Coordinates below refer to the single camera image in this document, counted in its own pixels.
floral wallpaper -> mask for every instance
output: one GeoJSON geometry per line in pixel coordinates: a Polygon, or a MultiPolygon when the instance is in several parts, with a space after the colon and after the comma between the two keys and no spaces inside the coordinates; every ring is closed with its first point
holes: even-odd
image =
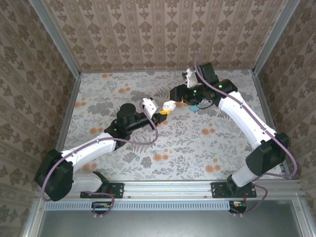
{"type": "Polygon", "coordinates": [[[316,2],[301,0],[259,73],[279,131],[291,137],[298,175],[316,220],[316,2]]]}
{"type": "MultiPolygon", "coordinates": [[[[250,107],[264,118],[249,70],[217,71],[217,75],[220,80],[231,79],[250,107]]],[[[175,71],[82,74],[81,80],[65,149],[98,136],[116,118],[122,104],[133,103],[138,108],[144,97],[153,97],[161,106],[168,100],[170,89],[183,83],[181,72],[175,71]]],[[[125,144],[79,172],[98,170],[109,180],[226,179],[244,164],[252,148],[235,122],[216,106],[197,109],[178,103],[158,125],[155,144],[125,144]]],[[[148,142],[154,135],[146,126],[134,131],[131,140],[148,142]]],[[[273,172],[280,173],[280,167],[273,172]]]]}
{"type": "Polygon", "coordinates": [[[0,237],[27,221],[41,157],[54,148],[74,78],[27,0],[0,1],[0,237]]]}
{"type": "Polygon", "coordinates": [[[252,68],[285,0],[44,0],[82,71],[252,68]]]}

